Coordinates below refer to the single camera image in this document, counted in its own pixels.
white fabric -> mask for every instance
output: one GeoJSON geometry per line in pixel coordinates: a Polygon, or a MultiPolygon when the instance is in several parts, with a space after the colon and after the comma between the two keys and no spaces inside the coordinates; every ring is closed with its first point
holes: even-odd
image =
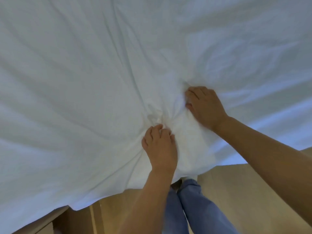
{"type": "Polygon", "coordinates": [[[0,226],[141,188],[146,129],[176,134],[174,180],[244,160],[184,90],[296,149],[312,142],[312,0],[0,0],[0,226]]]}

